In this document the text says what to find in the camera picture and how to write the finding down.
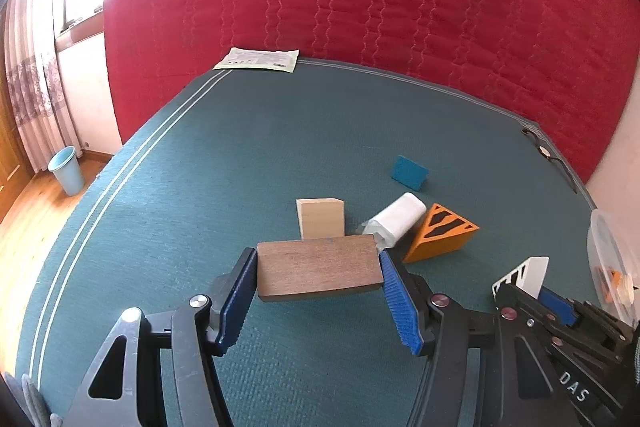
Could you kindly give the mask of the white striped wedge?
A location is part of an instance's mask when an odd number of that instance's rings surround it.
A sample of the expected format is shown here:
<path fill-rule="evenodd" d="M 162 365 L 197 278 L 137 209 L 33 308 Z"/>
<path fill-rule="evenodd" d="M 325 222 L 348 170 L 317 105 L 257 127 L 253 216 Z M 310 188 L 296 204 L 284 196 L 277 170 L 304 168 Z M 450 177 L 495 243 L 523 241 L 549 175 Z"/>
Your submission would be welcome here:
<path fill-rule="evenodd" d="M 501 279 L 492 285 L 492 295 L 496 297 L 501 286 L 511 284 L 518 286 L 518 288 L 525 291 L 529 296 L 537 299 L 547 274 L 548 264 L 548 257 L 528 257 L 515 269 L 506 273 L 504 277 L 501 277 Z"/>

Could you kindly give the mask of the dark brown wooden block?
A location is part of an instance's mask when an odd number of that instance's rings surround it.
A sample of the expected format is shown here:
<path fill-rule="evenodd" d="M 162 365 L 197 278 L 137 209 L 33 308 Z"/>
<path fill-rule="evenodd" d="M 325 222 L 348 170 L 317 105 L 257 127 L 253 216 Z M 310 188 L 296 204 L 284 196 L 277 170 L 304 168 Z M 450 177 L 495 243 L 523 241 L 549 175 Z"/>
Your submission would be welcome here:
<path fill-rule="evenodd" d="M 373 291 L 382 283 L 371 235 L 257 245 L 257 295 L 264 301 Z"/>

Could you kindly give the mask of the white power adapter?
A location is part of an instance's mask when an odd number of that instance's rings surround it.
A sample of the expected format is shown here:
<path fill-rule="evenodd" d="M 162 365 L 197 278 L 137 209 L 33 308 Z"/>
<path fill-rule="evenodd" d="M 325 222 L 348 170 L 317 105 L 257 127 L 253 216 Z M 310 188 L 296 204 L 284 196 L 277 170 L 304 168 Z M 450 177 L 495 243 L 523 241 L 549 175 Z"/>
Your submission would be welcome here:
<path fill-rule="evenodd" d="M 409 192 L 402 194 L 362 224 L 362 235 L 372 235 L 379 251 L 393 248 L 425 215 L 426 206 Z"/>

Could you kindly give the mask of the orange striped wedge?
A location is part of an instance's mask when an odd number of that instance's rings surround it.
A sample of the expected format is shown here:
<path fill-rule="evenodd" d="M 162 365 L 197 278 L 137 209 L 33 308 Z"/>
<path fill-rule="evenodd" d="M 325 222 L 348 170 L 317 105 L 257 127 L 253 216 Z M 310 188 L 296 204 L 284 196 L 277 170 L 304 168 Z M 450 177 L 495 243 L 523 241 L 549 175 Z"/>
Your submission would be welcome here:
<path fill-rule="evenodd" d="M 434 202 L 405 254 L 405 263 L 413 263 L 462 248 L 480 227 L 456 212 Z"/>
<path fill-rule="evenodd" d="M 597 273 L 603 300 L 606 303 L 614 303 L 614 300 L 618 298 L 618 288 L 623 283 L 623 273 L 602 267 L 597 267 Z"/>

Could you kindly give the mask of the clear plastic bowl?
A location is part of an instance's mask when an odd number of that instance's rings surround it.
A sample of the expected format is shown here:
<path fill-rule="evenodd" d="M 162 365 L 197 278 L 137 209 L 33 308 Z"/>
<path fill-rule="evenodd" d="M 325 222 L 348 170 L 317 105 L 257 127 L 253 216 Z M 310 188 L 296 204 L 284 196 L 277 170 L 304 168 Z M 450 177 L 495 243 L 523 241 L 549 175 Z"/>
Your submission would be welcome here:
<path fill-rule="evenodd" d="M 587 235 L 587 254 L 594 288 L 601 308 L 629 326 L 639 324 L 639 257 L 629 246 L 622 229 L 613 217 L 595 209 L 590 216 Z M 602 298 L 597 267 L 610 268 L 623 273 L 614 303 Z"/>

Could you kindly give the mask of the light wooden block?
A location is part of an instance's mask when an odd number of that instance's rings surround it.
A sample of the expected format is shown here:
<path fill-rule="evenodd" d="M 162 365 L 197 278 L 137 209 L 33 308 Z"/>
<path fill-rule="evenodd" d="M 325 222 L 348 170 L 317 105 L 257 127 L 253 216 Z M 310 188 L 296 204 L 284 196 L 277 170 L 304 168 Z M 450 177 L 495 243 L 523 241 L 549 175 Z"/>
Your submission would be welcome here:
<path fill-rule="evenodd" d="M 332 239 L 345 235 L 345 204 L 338 198 L 296 200 L 300 237 Z"/>

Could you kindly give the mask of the blue wedge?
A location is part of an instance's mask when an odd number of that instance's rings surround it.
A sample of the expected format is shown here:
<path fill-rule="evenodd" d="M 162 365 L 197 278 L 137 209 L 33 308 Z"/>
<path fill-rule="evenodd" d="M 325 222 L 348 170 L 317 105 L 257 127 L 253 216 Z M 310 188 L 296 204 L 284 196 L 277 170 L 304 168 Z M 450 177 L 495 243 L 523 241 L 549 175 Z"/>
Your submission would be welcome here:
<path fill-rule="evenodd" d="M 428 169 L 417 162 L 399 155 L 390 177 L 412 191 L 420 191 L 428 177 Z"/>

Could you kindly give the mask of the light blue waste bin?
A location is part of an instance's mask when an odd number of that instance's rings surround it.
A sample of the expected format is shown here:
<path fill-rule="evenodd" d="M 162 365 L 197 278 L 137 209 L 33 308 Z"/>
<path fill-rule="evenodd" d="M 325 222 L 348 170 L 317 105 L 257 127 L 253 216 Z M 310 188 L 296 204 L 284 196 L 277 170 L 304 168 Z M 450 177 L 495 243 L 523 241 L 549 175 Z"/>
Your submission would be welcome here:
<path fill-rule="evenodd" d="M 75 196 L 85 186 L 84 175 L 80 170 L 76 148 L 66 146 L 49 160 L 48 170 L 62 186 L 67 196 Z"/>

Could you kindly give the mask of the white paper packet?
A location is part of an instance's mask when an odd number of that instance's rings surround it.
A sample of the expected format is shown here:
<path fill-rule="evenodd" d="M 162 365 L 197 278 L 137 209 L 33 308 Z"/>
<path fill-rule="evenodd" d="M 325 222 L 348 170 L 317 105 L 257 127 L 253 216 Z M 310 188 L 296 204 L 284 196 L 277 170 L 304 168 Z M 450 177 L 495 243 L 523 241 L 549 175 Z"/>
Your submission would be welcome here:
<path fill-rule="evenodd" d="M 215 66 L 214 69 L 265 69 L 292 74 L 297 64 L 299 50 L 265 51 L 236 48 Z"/>

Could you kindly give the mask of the patterned curtain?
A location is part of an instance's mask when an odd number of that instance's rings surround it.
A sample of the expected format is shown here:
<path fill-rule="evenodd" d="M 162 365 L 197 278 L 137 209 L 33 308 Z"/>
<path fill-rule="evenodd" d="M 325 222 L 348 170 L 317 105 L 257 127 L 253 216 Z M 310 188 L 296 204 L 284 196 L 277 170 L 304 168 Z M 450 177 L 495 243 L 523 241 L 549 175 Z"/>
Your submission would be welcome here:
<path fill-rule="evenodd" d="M 55 49 L 53 0 L 6 0 L 3 57 L 13 117 L 35 172 L 66 146 L 81 152 Z"/>

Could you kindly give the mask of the red quilted mattress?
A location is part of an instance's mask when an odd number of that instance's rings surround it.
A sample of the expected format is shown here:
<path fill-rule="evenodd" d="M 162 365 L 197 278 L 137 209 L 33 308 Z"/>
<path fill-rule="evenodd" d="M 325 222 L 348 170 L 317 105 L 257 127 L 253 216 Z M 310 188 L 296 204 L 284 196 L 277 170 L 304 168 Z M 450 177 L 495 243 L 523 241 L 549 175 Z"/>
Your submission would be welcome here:
<path fill-rule="evenodd" d="M 399 72 L 544 129 L 596 170 L 639 55 L 639 0 L 105 0 L 117 127 L 129 139 L 231 48 Z"/>

